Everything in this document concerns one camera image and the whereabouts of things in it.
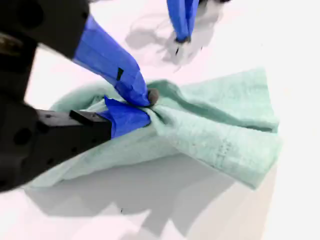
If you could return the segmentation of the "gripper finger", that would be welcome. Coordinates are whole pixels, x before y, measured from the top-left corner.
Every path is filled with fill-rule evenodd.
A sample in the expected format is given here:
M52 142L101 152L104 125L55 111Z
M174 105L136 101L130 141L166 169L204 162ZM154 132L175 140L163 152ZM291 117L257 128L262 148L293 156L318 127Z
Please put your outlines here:
M186 22L189 39L191 39L195 27L198 7L199 0L186 0Z
M43 44L107 80L132 105L148 107L159 97L149 89L137 61L94 19L86 0L42 1Z
M167 0L167 8L177 42L185 42L188 37L186 19L186 2L184 0Z
M82 153L150 124L143 110L104 97L105 110L38 110L39 153Z

